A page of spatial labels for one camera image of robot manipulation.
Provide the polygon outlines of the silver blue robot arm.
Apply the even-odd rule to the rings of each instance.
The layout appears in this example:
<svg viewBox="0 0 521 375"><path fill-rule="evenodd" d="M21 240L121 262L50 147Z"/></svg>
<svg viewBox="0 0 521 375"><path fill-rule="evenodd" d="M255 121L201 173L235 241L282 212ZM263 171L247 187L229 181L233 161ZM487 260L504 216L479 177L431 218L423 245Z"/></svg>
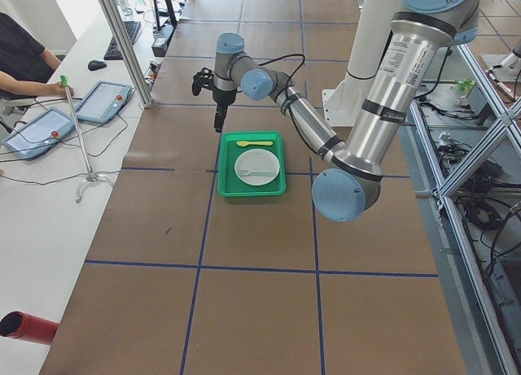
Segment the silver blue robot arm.
<svg viewBox="0 0 521 375"><path fill-rule="evenodd" d="M328 164L312 187L316 208L349 221L377 201L382 162L405 122L419 84L442 47L472 41L480 0L363 0L344 81L344 108L357 110L347 139L340 138L283 73L257 64L237 33L217 39L211 81L221 130L238 91L271 98L308 148Z"/></svg>

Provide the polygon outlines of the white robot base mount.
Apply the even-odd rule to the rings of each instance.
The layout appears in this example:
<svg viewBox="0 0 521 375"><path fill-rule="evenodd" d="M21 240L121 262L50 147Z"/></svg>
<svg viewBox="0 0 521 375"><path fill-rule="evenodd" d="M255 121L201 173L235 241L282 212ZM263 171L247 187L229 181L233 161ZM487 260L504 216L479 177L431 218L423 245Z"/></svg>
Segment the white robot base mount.
<svg viewBox="0 0 521 375"><path fill-rule="evenodd" d="M340 84L335 89L322 91L322 104L326 122L331 127L352 127L360 109L360 97L357 93L345 92Z"/></svg>

